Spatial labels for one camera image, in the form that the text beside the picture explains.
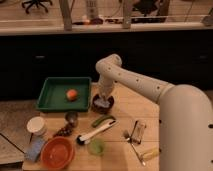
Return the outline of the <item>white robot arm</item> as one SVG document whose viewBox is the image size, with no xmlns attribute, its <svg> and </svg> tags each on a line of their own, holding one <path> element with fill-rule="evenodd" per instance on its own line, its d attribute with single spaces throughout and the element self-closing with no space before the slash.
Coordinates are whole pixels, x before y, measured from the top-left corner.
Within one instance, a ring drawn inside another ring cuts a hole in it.
<svg viewBox="0 0 213 171">
<path fill-rule="evenodd" d="M 174 85 L 121 67 L 119 55 L 96 63 L 99 95 L 111 94 L 114 83 L 159 105 L 159 171 L 213 171 L 213 104 L 199 88 Z"/>
</svg>

